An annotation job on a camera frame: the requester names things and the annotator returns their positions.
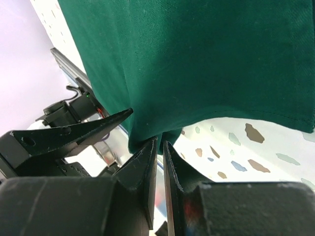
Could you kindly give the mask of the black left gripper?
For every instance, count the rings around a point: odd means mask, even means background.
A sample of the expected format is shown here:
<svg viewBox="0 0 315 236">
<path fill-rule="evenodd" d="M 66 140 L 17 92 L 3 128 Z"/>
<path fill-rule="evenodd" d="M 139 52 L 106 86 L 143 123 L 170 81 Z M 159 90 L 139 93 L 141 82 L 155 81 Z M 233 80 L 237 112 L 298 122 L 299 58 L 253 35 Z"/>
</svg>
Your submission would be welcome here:
<svg viewBox="0 0 315 236">
<path fill-rule="evenodd" d="M 68 163 L 65 158 L 99 142 L 132 113 L 129 108 L 107 118 L 75 125 L 9 131 L 0 137 L 0 179 L 90 177 L 80 163 Z"/>
</svg>

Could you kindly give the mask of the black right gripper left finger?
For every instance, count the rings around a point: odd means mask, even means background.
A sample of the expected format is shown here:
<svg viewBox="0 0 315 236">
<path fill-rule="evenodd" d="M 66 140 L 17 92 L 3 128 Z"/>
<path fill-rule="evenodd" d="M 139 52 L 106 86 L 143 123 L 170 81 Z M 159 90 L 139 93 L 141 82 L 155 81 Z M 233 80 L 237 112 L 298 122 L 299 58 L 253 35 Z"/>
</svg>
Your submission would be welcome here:
<svg viewBox="0 0 315 236">
<path fill-rule="evenodd" d="M 3 236 L 147 236 L 157 139 L 108 177 L 16 177 L 0 186 Z"/>
</svg>

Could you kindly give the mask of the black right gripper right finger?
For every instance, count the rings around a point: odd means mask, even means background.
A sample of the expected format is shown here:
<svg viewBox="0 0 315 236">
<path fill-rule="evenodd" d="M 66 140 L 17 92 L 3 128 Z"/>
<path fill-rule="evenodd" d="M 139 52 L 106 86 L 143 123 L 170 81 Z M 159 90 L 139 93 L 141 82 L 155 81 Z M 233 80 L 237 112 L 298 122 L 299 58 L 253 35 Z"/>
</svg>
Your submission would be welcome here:
<svg viewBox="0 0 315 236">
<path fill-rule="evenodd" d="M 171 236 L 312 236 L 315 194 L 300 182 L 214 182 L 163 145 Z"/>
</svg>

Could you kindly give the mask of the dark green surgical cloth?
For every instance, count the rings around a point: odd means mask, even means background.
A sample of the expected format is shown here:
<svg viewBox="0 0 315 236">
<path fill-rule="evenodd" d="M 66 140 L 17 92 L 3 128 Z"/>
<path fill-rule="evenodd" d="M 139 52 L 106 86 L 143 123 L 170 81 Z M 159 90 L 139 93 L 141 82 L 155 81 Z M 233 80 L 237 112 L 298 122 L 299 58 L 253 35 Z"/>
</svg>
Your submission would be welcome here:
<svg viewBox="0 0 315 236">
<path fill-rule="evenodd" d="M 315 126 L 312 0 L 61 0 L 95 96 L 128 149 L 183 127 L 247 118 Z"/>
</svg>

